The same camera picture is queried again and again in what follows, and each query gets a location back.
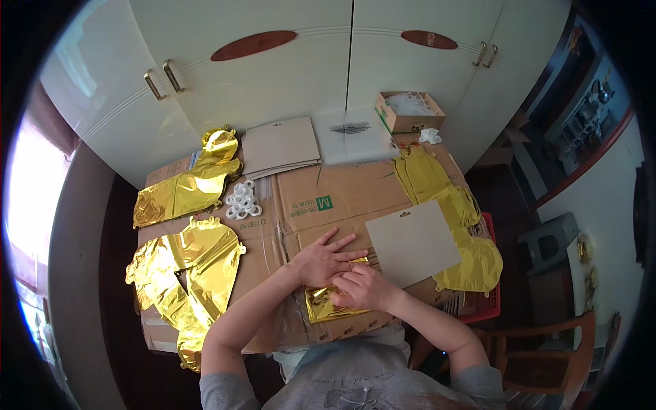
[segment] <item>white wardrobe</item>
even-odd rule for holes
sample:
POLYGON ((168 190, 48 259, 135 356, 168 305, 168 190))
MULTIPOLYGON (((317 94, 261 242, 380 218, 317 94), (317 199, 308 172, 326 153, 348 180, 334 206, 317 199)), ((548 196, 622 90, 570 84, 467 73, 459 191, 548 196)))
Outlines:
POLYGON ((447 114, 444 144, 466 172, 535 84, 569 7, 566 0, 93 0, 41 81, 80 137, 137 188, 150 171, 199 149, 209 129, 373 110, 379 91, 428 92, 447 114), (210 60, 232 41, 274 30, 297 37, 210 60), (444 35, 457 48, 411 43, 401 38, 407 30, 444 35))

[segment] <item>person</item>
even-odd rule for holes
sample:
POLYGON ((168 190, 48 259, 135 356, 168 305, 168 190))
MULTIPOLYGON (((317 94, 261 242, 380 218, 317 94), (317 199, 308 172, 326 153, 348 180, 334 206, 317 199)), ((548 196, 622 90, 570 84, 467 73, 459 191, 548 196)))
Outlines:
POLYGON ((451 388, 407 368, 409 349, 397 325, 391 332, 377 329, 292 353, 301 353, 298 365, 284 372, 287 384, 262 409, 504 408, 501 374, 490 367, 472 330, 408 295, 366 263, 349 262, 367 251, 340 253, 356 236, 328 243, 336 232, 332 229, 304 248, 211 326, 201 354, 203 408, 260 409, 241 349, 297 287, 330 284, 338 288, 331 294, 335 305, 388 312, 448 353, 451 388))

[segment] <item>plastic stool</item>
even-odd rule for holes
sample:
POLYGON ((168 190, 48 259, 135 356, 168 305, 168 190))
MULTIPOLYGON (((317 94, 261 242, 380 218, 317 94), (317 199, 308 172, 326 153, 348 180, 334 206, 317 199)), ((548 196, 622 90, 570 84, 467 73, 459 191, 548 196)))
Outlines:
POLYGON ((526 272, 526 275, 535 276, 565 260, 567 246, 577 235, 579 235, 579 227, 571 212, 520 235, 517 242, 526 242, 533 262, 533 269, 526 272))

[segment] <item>wardrobe handle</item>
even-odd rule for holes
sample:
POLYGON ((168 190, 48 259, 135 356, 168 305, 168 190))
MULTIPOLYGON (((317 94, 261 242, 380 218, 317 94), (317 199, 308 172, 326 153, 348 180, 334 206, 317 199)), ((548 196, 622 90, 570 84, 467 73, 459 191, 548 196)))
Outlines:
POLYGON ((144 79, 146 80, 146 84, 148 84, 148 86, 150 87, 150 90, 153 92, 153 94, 155 94, 155 98, 157 99, 157 101, 162 101, 166 96, 160 95, 159 91, 157 91, 157 89, 155 88, 155 85, 153 84, 153 80, 150 79, 150 71, 151 70, 146 71, 146 73, 144 74, 144 79))
POLYGON ((487 64, 483 64, 483 67, 485 68, 490 68, 490 65, 492 65, 492 61, 494 61, 494 57, 497 56, 497 50, 498 50, 497 46, 492 44, 492 47, 494 47, 494 51, 492 52, 492 57, 490 57, 490 61, 488 61, 487 64))
POLYGON ((166 60, 164 61, 164 64, 162 65, 162 68, 164 69, 164 72, 166 73, 166 76, 169 78, 169 81, 171 82, 171 85, 173 86, 173 89, 177 94, 180 94, 184 89, 180 88, 180 84, 178 84, 178 80, 175 79, 175 76, 173 75, 173 72, 171 71, 171 67, 169 67, 169 62, 171 60, 166 60))
POLYGON ((483 60, 483 54, 485 54, 485 48, 487 47, 487 44, 485 44, 485 41, 481 40, 481 44, 483 45, 483 49, 481 50, 481 54, 478 55, 478 60, 476 62, 473 62, 473 66, 478 66, 481 64, 481 60, 483 60))

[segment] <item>deflated foil balloon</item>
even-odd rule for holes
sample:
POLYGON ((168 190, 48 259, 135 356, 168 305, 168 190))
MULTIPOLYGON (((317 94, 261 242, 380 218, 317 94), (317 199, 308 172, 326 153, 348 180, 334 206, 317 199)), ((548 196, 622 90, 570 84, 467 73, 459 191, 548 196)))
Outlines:
MULTIPOLYGON (((367 262, 367 257, 351 260, 351 262, 367 262)), ((347 318, 369 312, 368 310, 354 310, 351 308, 335 306, 330 301, 330 294, 338 291, 334 286, 307 287, 305 288, 305 305, 308 308, 310 323, 321 323, 324 321, 347 318)))
POLYGON ((232 159, 237 151, 235 130, 208 131, 202 143, 203 150, 189 171, 139 191, 133 228, 221 205, 219 199, 225 185, 236 179, 243 168, 239 159, 232 159))
POLYGON ((235 232, 218 218, 197 222, 191 217, 179 234, 140 246, 125 269, 125 282, 135 284, 140 309, 154 304, 179 332, 181 367, 200 371, 205 334, 228 308, 239 257, 245 252, 235 232))
POLYGON ((488 293, 499 282, 503 261, 489 239, 473 237, 467 228, 481 220, 466 188, 453 186, 439 161, 421 146, 410 146, 394 159, 394 174, 413 205, 437 199, 460 251, 462 262, 433 276, 436 289, 488 293))

